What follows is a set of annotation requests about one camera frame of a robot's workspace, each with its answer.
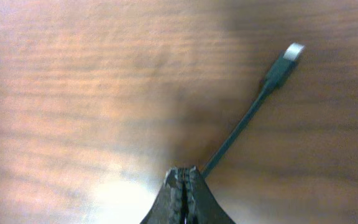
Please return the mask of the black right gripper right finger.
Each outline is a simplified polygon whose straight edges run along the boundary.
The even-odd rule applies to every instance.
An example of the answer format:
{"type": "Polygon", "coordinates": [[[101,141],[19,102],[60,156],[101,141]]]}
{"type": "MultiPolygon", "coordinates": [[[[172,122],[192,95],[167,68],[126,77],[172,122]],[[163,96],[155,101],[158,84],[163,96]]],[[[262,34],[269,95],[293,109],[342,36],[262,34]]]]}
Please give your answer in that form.
{"type": "Polygon", "coordinates": [[[235,224],[220,207],[199,170],[193,166],[185,169],[184,181],[189,224],[235,224]]]}

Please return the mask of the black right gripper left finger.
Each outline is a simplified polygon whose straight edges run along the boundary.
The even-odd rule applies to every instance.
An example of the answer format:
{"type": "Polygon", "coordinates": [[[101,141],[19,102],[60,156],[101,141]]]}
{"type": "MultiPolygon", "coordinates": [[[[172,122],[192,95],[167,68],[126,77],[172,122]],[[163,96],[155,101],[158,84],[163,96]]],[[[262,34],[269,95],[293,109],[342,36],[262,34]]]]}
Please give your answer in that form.
{"type": "Polygon", "coordinates": [[[182,224],[185,222],[184,168],[167,171],[153,205],[140,224],[182,224]]]}

